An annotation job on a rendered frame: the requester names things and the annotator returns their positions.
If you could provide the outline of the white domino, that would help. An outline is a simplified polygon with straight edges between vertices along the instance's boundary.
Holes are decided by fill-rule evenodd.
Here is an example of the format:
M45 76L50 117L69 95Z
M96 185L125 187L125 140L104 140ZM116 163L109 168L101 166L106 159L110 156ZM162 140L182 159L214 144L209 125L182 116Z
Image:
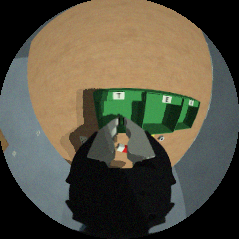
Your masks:
M83 137L83 136L80 136L80 141L81 141L81 144L83 144L85 141L87 140L86 137Z

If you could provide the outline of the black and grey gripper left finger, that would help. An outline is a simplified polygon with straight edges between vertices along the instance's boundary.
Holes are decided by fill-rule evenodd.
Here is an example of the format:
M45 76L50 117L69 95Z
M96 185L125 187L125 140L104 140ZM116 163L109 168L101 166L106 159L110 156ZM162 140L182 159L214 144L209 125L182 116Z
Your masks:
M110 168L111 161L115 159L115 144L117 127L120 126L120 117L116 117L99 131L91 135L77 150L66 183L70 184L73 177L80 171L90 167L99 167L103 161Z

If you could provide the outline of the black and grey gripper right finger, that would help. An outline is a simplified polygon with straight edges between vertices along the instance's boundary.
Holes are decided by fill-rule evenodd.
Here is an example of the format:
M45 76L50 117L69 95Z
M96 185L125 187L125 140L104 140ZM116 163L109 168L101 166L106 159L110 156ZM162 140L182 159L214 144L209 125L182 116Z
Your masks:
M169 156L162 145L148 131L143 130L127 117L123 117L123 125L129 138L127 158L132 165L141 161L142 167L159 170L168 178L171 186L176 184Z

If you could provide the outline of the green rack of bins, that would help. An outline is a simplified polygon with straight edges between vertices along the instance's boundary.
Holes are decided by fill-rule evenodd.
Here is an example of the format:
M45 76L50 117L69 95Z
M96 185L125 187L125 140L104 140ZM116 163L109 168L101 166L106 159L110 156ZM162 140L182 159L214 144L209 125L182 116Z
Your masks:
M191 129L201 103L186 95L141 88L98 89L93 98L99 130L119 117L117 133L126 133L127 117L151 135Z

